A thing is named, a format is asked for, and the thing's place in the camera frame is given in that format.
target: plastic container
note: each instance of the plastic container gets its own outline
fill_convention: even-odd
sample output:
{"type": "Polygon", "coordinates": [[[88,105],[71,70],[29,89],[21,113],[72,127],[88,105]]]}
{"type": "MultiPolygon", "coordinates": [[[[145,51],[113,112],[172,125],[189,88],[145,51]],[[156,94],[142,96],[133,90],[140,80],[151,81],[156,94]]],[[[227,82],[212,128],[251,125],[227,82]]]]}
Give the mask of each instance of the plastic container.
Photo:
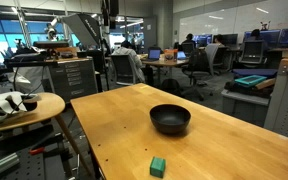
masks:
{"type": "Polygon", "coordinates": [[[221,94],[223,113],[260,127],[264,126],[269,99],[230,92],[226,89],[221,94]]]}

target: green block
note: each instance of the green block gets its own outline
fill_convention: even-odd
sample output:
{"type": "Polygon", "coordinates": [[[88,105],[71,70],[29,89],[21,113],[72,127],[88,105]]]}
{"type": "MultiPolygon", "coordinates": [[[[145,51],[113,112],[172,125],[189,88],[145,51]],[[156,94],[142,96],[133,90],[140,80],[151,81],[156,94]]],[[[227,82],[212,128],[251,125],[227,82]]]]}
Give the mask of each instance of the green block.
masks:
{"type": "Polygon", "coordinates": [[[165,159],[153,157],[150,165],[150,174],[155,177],[163,178],[165,171],[165,159]]]}

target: laptop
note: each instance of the laptop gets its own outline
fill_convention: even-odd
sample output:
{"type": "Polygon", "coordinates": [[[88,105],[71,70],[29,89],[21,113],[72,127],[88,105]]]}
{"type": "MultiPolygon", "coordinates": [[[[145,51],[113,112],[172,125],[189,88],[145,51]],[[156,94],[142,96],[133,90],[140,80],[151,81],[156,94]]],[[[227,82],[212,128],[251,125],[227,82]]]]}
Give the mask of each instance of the laptop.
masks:
{"type": "Polygon", "coordinates": [[[158,61],[160,59],[161,50],[159,49],[150,49],[148,51],[147,61],[158,61]]]}
{"type": "Polygon", "coordinates": [[[184,51],[177,52],[177,59],[178,60],[185,60],[186,59],[184,51]]]}

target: bag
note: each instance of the bag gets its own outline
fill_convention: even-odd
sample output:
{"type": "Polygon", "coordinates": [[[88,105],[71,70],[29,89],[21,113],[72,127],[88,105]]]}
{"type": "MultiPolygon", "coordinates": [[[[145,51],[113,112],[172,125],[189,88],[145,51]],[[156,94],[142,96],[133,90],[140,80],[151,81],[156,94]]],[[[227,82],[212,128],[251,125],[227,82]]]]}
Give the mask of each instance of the bag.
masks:
{"type": "Polygon", "coordinates": [[[191,53],[187,69],[189,71],[210,72],[207,54],[204,49],[195,49],[191,53]]]}
{"type": "Polygon", "coordinates": [[[162,82],[161,90],[173,94],[175,96],[183,97],[181,93],[180,84],[175,79],[165,79],[162,82]]]}

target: black bowl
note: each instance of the black bowl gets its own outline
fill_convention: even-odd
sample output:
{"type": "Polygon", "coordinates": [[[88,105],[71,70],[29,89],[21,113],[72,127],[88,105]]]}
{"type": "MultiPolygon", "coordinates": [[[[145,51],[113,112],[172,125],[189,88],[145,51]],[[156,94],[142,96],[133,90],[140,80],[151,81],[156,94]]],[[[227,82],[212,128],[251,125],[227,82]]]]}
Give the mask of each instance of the black bowl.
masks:
{"type": "Polygon", "coordinates": [[[185,130],[190,122],[191,114],[181,106],[162,104],[151,109],[150,117],[158,131],[175,134],[185,130]]]}

